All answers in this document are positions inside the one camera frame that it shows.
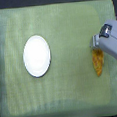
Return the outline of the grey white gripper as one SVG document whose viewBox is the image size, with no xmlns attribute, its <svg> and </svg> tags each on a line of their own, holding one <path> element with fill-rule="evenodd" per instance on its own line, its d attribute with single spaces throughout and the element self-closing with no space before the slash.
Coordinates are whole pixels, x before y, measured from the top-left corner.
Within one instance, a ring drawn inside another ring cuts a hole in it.
<svg viewBox="0 0 117 117">
<path fill-rule="evenodd" d="M 104 22 L 99 34 L 90 39 L 92 49 L 102 49 L 117 60 L 117 20 Z"/>
</svg>

